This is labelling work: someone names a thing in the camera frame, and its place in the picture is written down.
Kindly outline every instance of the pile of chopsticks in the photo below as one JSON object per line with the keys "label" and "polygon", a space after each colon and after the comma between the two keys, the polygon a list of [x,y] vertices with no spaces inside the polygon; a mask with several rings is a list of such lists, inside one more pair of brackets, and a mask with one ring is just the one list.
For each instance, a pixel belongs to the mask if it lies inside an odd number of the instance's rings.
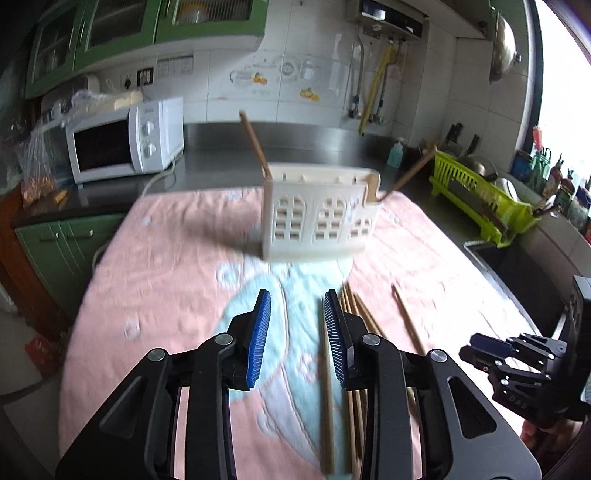
{"label": "pile of chopsticks", "polygon": [[[396,300],[402,317],[404,319],[405,327],[411,337],[415,350],[419,355],[425,355],[426,349],[417,335],[417,331],[411,321],[410,315],[406,308],[406,301],[400,295],[400,290],[392,285],[392,295]],[[339,301],[344,312],[352,313],[363,319],[365,326],[369,333],[374,333],[380,337],[387,338],[384,330],[377,324],[374,316],[369,311],[367,305],[361,300],[359,295],[351,290],[349,283],[345,283],[340,292]],[[325,410],[325,417],[328,422],[325,424],[326,431],[326,463],[325,471],[332,473],[334,471],[334,443],[333,443],[333,425],[332,425],[332,392],[330,388],[330,378],[332,373],[330,371],[331,364],[329,361],[329,346],[328,336],[326,330],[324,333],[324,354],[326,366],[327,388],[325,389],[326,404],[330,407]],[[412,389],[407,390],[408,394],[408,408],[418,421],[418,411],[415,403],[415,398]],[[347,407],[349,412],[349,441],[350,441],[350,455],[351,455],[351,471],[353,479],[357,479],[361,475],[361,463],[363,460],[363,444],[365,442],[365,423],[366,423],[366,409],[367,409],[367,390],[347,391]]]}

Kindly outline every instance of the metal bolt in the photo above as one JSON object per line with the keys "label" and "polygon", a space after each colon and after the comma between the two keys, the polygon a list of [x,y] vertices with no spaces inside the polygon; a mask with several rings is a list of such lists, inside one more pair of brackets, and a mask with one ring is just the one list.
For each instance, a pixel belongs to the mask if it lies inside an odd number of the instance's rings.
{"label": "metal bolt", "polygon": [[363,335],[362,340],[366,345],[379,345],[379,336],[374,335],[373,333]]}
{"label": "metal bolt", "polygon": [[160,362],[164,355],[166,355],[166,352],[161,348],[153,348],[148,352],[148,359],[152,362]]}
{"label": "metal bolt", "polygon": [[447,360],[447,353],[443,350],[434,350],[431,352],[431,358],[439,364],[442,364]]}
{"label": "metal bolt", "polygon": [[220,333],[216,337],[216,343],[218,345],[230,345],[234,341],[234,337],[229,333]]}

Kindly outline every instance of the yellow pipe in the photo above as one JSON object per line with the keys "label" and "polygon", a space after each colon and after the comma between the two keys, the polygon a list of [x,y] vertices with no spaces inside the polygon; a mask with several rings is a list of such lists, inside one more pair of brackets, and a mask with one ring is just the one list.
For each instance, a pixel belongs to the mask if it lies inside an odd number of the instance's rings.
{"label": "yellow pipe", "polygon": [[369,93],[368,104],[365,105],[365,108],[363,109],[363,115],[361,116],[361,122],[359,123],[359,135],[363,135],[365,133],[365,124],[368,122],[369,115],[373,110],[375,97],[378,94],[379,80],[382,77],[382,74],[386,74],[386,65],[388,65],[388,63],[390,62],[390,57],[392,56],[392,49],[392,44],[388,43],[382,61],[379,64],[378,71],[375,74],[374,82],[371,84],[371,91]]}

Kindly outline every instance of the white microwave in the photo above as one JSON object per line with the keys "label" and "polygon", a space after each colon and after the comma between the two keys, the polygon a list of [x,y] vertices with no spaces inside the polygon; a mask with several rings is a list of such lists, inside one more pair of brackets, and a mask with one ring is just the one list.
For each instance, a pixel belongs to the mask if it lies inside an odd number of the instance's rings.
{"label": "white microwave", "polygon": [[140,102],[66,127],[76,183],[165,170],[183,150],[183,98]]}

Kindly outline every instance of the microwave knob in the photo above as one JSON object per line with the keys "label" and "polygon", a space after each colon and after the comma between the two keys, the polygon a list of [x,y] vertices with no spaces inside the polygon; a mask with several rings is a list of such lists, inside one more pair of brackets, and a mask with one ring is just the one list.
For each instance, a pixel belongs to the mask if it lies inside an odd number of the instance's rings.
{"label": "microwave knob", "polygon": [[150,133],[152,133],[154,131],[154,123],[151,122],[150,120],[148,120],[143,127],[143,132],[144,135],[149,135]]}
{"label": "microwave knob", "polygon": [[156,145],[154,145],[153,143],[146,145],[146,148],[144,148],[144,154],[146,157],[151,157],[155,153],[156,153]]}

